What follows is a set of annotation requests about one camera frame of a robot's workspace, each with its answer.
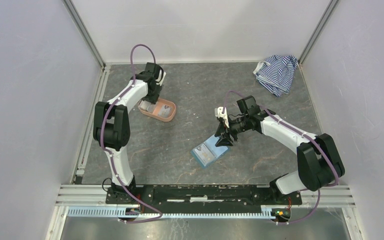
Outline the teal card holder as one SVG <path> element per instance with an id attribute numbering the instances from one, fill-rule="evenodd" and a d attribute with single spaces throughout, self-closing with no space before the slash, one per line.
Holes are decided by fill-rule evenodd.
<path id="1" fill-rule="evenodd" d="M 190 151 L 191 155 L 203 169 L 209 167 L 230 150 L 228 146 L 216 146 L 219 139 L 219 137 L 212 135 Z"/>

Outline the white VIP credit card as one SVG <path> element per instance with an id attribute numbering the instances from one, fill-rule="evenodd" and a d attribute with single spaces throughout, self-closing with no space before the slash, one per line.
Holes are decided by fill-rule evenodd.
<path id="1" fill-rule="evenodd" d="M 206 167 L 216 159 L 216 156 L 210 151 L 210 149 L 205 144 L 201 144 L 195 147 L 192 150 L 192 153 L 204 167 Z"/>

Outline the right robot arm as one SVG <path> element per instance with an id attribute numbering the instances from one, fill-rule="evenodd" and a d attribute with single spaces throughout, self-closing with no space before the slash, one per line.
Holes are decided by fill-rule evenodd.
<path id="1" fill-rule="evenodd" d="M 313 134 L 288 123 L 274 111 L 258 105 L 252 95 L 239 99 L 237 105 L 240 114 L 234 118 L 228 115 L 225 106 L 214 110 L 219 122 L 215 132 L 219 138 L 217 147 L 232 146 L 238 140 L 238 134 L 252 130 L 275 139 L 297 157 L 296 171 L 270 183 L 268 196 L 273 203 L 282 204 L 293 192 L 316 192 L 339 184 L 346 171 L 329 134 Z"/>

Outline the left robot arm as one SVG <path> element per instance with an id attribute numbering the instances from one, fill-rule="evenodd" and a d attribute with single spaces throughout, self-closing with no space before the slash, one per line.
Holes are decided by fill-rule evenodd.
<path id="1" fill-rule="evenodd" d="M 129 165 L 127 144 L 131 137 L 129 113 L 141 100 L 155 103 L 163 88 L 163 68 L 153 62 L 134 74 L 127 86 L 108 101 L 94 107 L 93 138 L 105 152 L 111 169 L 109 194 L 118 194 L 125 204 L 137 198 L 135 177 Z"/>

